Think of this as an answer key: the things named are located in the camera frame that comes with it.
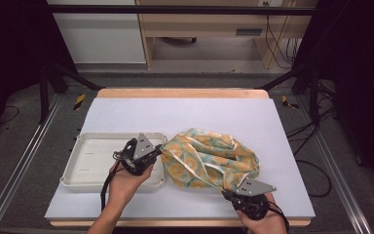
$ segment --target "table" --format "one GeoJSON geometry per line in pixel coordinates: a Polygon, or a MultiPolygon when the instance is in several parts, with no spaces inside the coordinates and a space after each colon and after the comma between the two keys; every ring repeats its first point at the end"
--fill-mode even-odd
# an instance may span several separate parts
{"type": "MultiPolygon", "coordinates": [[[[261,7],[263,1],[254,0],[136,0],[136,5],[146,6],[232,6],[261,7]]],[[[317,0],[268,1],[271,7],[315,7],[317,0]]],[[[265,68],[271,68],[275,57],[280,56],[281,39],[302,39],[311,19],[310,16],[270,16],[267,30],[266,16],[212,16],[139,14],[141,37],[146,63],[151,68],[157,37],[250,37],[265,68]]]]}
{"type": "MultiPolygon", "coordinates": [[[[315,212],[265,91],[105,89],[93,101],[81,134],[144,132],[171,138],[192,127],[232,135],[252,149],[261,162],[258,179],[278,189],[274,196],[290,225],[310,223],[315,212]]],[[[99,213],[98,193],[74,193],[60,184],[45,217],[55,226],[89,226],[99,213]]],[[[214,189],[180,189],[170,179],[158,191],[136,193],[117,225],[243,226],[214,189]]]]}

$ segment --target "human arm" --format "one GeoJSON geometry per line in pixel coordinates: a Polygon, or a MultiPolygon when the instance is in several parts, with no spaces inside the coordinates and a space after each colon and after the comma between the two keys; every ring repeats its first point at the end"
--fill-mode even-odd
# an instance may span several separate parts
{"type": "Polygon", "coordinates": [[[115,173],[109,184],[108,202],[87,234],[110,234],[114,230],[124,207],[129,203],[139,185],[150,177],[153,166],[150,165],[140,176],[131,175],[123,170],[122,165],[118,167],[119,171],[115,173]]]}
{"type": "MultiPolygon", "coordinates": [[[[269,202],[275,204],[275,199],[272,193],[265,194],[269,202]]],[[[280,215],[268,211],[266,216],[260,220],[252,220],[247,217],[243,212],[237,210],[237,214],[242,224],[251,230],[254,234],[286,234],[286,227],[284,225],[283,219],[280,215]]]]}

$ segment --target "white tabletop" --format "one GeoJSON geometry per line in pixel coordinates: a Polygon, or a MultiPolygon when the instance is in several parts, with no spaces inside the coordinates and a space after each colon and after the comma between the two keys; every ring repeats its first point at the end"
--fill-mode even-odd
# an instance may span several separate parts
{"type": "MultiPolygon", "coordinates": [[[[274,185],[276,202],[289,219],[315,216],[302,177],[269,98],[96,98],[83,133],[162,133],[171,139],[190,128],[233,136],[261,162],[258,180],[274,185]]],[[[95,219],[98,193],[75,193],[59,185],[47,210],[52,220],[95,219]]],[[[238,219],[215,189],[180,189],[170,178],[152,193],[136,193],[122,220],[238,219]]]]}

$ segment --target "yellow object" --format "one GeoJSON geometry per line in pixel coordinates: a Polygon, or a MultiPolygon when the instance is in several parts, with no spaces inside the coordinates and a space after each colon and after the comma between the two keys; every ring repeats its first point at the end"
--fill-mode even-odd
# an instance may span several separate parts
{"type": "Polygon", "coordinates": [[[292,109],[299,109],[299,105],[298,104],[290,104],[287,101],[287,97],[286,96],[281,96],[281,105],[288,106],[288,107],[290,107],[292,109]]]}
{"type": "Polygon", "coordinates": [[[73,110],[79,110],[81,107],[81,104],[83,103],[85,98],[85,95],[79,95],[77,98],[77,101],[75,102],[73,110]]]}
{"type": "Polygon", "coordinates": [[[235,191],[246,177],[258,177],[259,160],[232,136],[190,129],[163,144],[165,171],[180,187],[235,191]]]}

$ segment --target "white table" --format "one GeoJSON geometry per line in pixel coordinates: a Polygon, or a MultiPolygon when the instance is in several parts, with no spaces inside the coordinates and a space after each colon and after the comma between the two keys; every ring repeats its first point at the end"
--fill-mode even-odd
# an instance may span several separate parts
{"type": "MultiPolygon", "coordinates": [[[[171,139],[190,128],[227,134],[261,162],[258,180],[274,196],[290,225],[315,216],[275,104],[254,90],[105,90],[94,99],[83,133],[162,133],[171,139]]],[[[52,225],[91,225],[100,214],[98,193],[75,193],[61,184],[45,215],[52,225]]],[[[136,193],[117,225],[242,226],[231,202],[215,189],[181,189],[170,178],[152,193],[136,193]]]]}

